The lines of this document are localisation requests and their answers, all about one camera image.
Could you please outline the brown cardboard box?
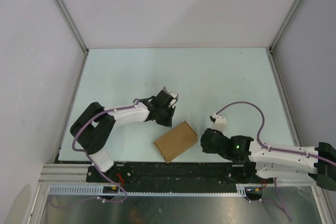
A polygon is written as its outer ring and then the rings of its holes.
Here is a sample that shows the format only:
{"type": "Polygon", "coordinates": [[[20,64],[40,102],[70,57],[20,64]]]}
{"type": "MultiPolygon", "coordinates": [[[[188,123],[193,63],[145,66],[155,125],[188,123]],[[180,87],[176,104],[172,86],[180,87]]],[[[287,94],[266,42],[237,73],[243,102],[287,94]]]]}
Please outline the brown cardboard box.
{"type": "Polygon", "coordinates": [[[153,142],[166,163],[183,154],[198,142],[197,133],[186,122],[169,130],[153,142]]]}

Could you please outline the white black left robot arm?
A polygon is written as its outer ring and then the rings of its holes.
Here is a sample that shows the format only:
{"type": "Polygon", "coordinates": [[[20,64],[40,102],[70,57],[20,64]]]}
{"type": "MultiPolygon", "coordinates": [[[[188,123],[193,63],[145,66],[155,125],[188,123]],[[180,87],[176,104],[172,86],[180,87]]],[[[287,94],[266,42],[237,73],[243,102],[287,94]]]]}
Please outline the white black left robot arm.
{"type": "Polygon", "coordinates": [[[133,103],[118,108],[105,109],[93,102],[83,111],[70,127],[73,136],[72,150],[85,153],[98,169],[98,176],[105,182],[115,178],[114,160],[105,149],[105,144],[114,127],[136,122],[154,121],[164,127],[172,127],[175,104],[179,99],[176,92],[163,88],[149,98],[135,98],[133,103]]]}

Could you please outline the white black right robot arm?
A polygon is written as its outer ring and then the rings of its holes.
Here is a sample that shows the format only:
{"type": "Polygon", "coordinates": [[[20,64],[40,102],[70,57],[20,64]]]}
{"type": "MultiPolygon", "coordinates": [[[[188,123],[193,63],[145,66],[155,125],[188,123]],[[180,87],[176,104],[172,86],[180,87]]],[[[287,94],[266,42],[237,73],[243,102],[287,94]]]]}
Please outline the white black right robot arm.
{"type": "Polygon", "coordinates": [[[228,138],[207,128],[201,136],[201,147],[204,153],[217,154],[238,166],[237,171],[228,172],[235,183],[276,178],[335,190],[335,148],[329,143],[320,142],[317,147],[271,146],[248,136],[228,138]]]}

